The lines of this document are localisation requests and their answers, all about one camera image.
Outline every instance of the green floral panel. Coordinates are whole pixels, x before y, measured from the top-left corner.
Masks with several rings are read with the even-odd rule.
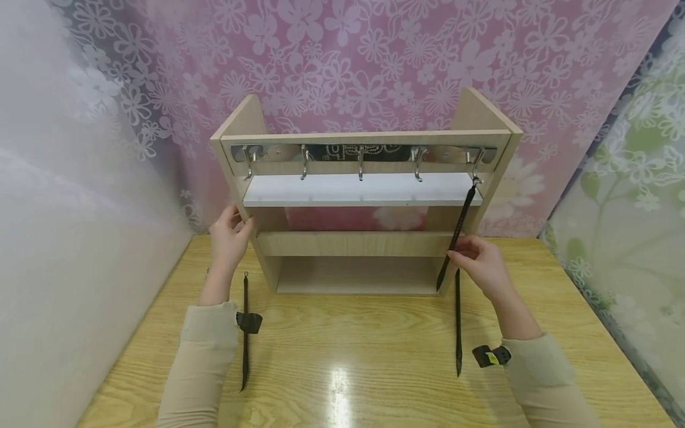
[[[541,239],[685,427],[685,28],[618,114]]]

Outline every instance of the black cord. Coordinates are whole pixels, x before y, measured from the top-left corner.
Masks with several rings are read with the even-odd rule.
[[[454,277],[454,312],[457,330],[457,377],[462,374],[462,287],[460,281],[460,269]]]
[[[245,272],[245,279],[242,281],[243,288],[243,308],[244,311],[243,319],[247,321],[248,314],[250,311],[247,308],[247,272]],[[248,347],[249,333],[243,330],[242,332],[242,387],[240,391],[245,389],[247,385],[247,379],[250,377],[250,352]]]
[[[454,246],[457,245],[457,239],[459,238],[459,235],[462,233],[462,226],[464,226],[464,220],[466,220],[466,213],[469,212],[469,207],[471,206],[471,202],[473,201],[473,197],[475,196],[475,186],[477,183],[477,178],[474,177],[473,179],[473,186],[471,186],[471,189],[469,189],[469,193],[466,194],[466,200],[464,201],[464,206],[462,207],[462,213],[459,215],[459,221],[457,221],[457,227],[454,229],[454,234],[452,235],[452,241],[449,243],[449,248],[448,250],[454,249]],[[440,273],[438,274],[438,280],[436,281],[435,284],[435,289],[440,290],[440,286],[443,284],[443,280],[445,279],[445,273],[447,272],[447,265],[449,264],[449,257],[445,256],[445,260],[443,260],[443,267],[440,269]]]

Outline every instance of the white shelf board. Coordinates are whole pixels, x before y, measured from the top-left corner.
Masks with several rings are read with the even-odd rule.
[[[242,203],[246,207],[461,206],[472,186],[467,173],[257,175]],[[471,205],[483,202],[476,192]]]

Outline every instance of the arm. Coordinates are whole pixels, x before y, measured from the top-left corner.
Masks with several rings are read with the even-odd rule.
[[[575,384],[571,364],[516,292],[497,246],[467,236],[459,238],[448,256],[493,304],[502,345],[512,356],[504,371],[528,423],[536,428],[598,427],[597,416]]]
[[[159,428],[215,427],[226,372],[238,347],[236,306],[227,301],[231,278],[245,254],[254,221],[240,222],[235,206],[228,207],[210,228],[212,267],[196,306],[190,306],[178,352],[166,380]]]

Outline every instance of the person's left hand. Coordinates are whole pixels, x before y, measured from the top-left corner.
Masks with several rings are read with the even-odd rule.
[[[235,205],[226,207],[219,219],[210,226],[212,236],[212,267],[210,272],[233,275],[238,263],[245,255],[247,241],[255,227],[254,218],[245,221],[245,226],[236,231],[240,223],[240,214]]]
[[[236,231],[238,223],[238,208],[231,205],[210,226],[212,266],[197,300],[198,306],[220,305],[230,297],[233,273],[245,255],[247,241],[255,228],[254,218],[248,219],[240,231]]]

